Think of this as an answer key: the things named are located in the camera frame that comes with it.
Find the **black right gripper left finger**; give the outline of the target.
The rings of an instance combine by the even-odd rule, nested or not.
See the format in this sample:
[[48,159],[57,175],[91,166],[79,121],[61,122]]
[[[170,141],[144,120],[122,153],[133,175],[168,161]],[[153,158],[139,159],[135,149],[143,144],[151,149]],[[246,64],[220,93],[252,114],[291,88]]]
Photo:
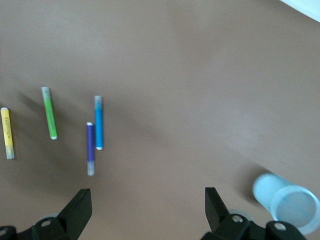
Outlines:
[[2,240],[77,240],[92,216],[91,190],[81,189],[53,217],[46,217],[30,228],[17,232],[13,225],[0,227]]

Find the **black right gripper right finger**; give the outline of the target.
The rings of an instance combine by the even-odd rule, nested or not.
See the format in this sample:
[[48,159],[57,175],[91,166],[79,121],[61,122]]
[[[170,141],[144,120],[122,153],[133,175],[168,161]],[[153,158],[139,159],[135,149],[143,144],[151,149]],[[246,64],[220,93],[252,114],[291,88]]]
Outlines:
[[205,215],[211,231],[203,240],[304,240],[292,224],[269,221],[261,227],[239,213],[231,214],[214,187],[205,188]]

